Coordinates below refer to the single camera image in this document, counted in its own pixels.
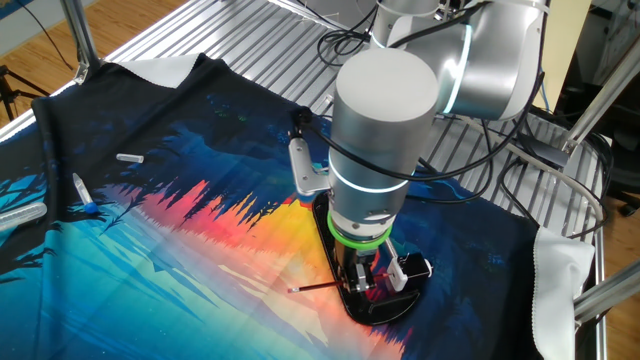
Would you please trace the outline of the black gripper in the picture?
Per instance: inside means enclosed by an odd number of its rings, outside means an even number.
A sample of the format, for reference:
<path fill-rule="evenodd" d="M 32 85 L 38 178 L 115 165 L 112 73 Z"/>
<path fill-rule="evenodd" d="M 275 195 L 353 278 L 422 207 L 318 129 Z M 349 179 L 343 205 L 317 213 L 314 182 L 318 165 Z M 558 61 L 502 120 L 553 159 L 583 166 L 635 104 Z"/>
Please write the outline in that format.
<path fill-rule="evenodd" d="M 334 259 L 338 280 L 342 282 L 338 290 L 342 294 L 395 293 L 387 271 L 391 258 L 383 246 L 375 250 L 357 250 L 336 242 Z"/>

